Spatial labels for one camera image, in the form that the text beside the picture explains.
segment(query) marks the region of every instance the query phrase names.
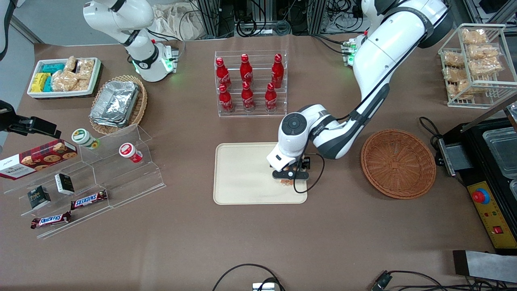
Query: brown table surface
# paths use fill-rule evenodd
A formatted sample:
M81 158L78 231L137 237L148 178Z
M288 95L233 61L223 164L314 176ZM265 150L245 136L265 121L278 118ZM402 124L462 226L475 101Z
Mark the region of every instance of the brown table surface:
M430 134L419 116L445 133L481 114L445 105L438 48L417 49L401 65L384 105L343 158L327 161L305 203L219 206L212 199L216 146L276 141L280 118L218 117L215 51L287 49L289 111L320 103L340 117L360 101L359 88L341 57L311 37L187 43L178 73L144 82L149 102L141 126L154 138L151 153L167 187L46 240L36 239L28 221L19 219L17 197L0 195L2 289L211 290L223 272L241 263L271 268L287 290L365 290L385 269L464 283L454 275L451 250L492 250L465 188L439 168L424 196L391 199L367 181L359 158L364 141L379 130L406 130L428 144ZM120 45L36 45L35 51L36 60L96 56L105 65L101 84L135 75ZM90 128L92 100L24 95L18 114L57 123L66 139L76 128ZM9 134L3 157L49 140ZM315 159L313 177L320 166ZM250 290L251 283L266 277L246 267L228 275L218 289ZM392 283L429 282L398 275Z

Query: clear acrylic display stand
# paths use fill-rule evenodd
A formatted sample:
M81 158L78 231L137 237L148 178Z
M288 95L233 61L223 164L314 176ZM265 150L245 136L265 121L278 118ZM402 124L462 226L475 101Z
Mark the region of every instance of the clear acrylic display stand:
M253 67L253 100L255 101L255 110L251 112L244 111L242 105L242 80L240 78L240 56L246 53L249 56L249 62ZM277 92L277 110L275 112L267 112L265 94L267 84L271 82L271 67L275 62L275 54L282 55L282 64L284 66L284 79L282 87L275 89ZM219 104L219 82L217 81L216 59L222 57L224 64L230 72L230 80L232 87L228 92L232 96L232 102L235 107L234 112L222 111ZM283 117L287 115L287 51L286 50L265 50L265 51L216 51L214 58L214 76L216 81L216 100L219 117Z
M30 230L38 238L48 238L87 219L132 202L142 196L165 187L160 169L153 163L147 142L151 137L138 125L131 125L117 132L101 137L95 150L79 147L80 158L70 159L48 169L30 174L18 180L2 179L4 192L19 197L20 215L29 230L32 219L63 214L70 210L70 202L101 190L108 191L108 199L86 207L72 210L68 224L48 226ZM143 159L133 163L118 153L125 142L132 143L142 152ZM54 176L57 173L69 175L75 193L71 196L57 191ZM50 194L51 202L40 209L32 210L27 193L44 186Z

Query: teal package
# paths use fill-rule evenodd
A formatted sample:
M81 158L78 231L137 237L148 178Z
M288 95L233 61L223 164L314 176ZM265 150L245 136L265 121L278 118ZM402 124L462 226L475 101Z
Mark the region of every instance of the teal package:
M43 87L43 92L52 92L52 77L48 77L45 81L45 87Z
M49 72L51 74L63 70L65 68L65 64L46 64L41 68L41 72Z

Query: red bottle cap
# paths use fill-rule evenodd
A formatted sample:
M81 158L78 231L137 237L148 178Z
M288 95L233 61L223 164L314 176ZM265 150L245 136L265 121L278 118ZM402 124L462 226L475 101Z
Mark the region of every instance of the red bottle cap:
M217 66L219 66L219 67L220 67L220 66L223 66L223 65L224 65L223 58L222 58L222 57L218 57L218 58L216 59L216 64L217 64Z

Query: wicker tray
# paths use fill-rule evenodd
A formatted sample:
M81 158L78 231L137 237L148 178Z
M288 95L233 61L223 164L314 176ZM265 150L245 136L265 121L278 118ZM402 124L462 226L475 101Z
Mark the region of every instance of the wicker tray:
M134 76L126 76L126 75L115 77L108 82L111 82L111 81L121 81L121 82L131 81L131 82L138 84L138 86L140 87L140 90L139 90L138 96L137 96L138 100L136 100L136 103L133 108L133 112L131 113L131 118L129 119L129 124L127 126L132 125L132 124L139 124L140 121L142 120L142 117L144 116L145 107L147 106L147 92L145 91L144 84L142 84L142 81L140 81L138 78L136 78ZM94 103L92 104L92 108L95 106L95 102L97 102L97 100L99 99L99 95L102 92L102 89L104 89L104 86L106 86L106 84L108 82L106 82L104 85L102 85L100 90L97 92L97 95L95 96L95 99L94 99ZM92 127L95 129L96 132L102 133L105 135L114 133L117 130L123 128L123 127L99 125L99 124L93 122L93 120L91 120L91 119L90 119L90 123L92 124Z
M370 136L362 147L361 165L375 188L397 199L424 195L436 178L429 148L416 136L398 129Z

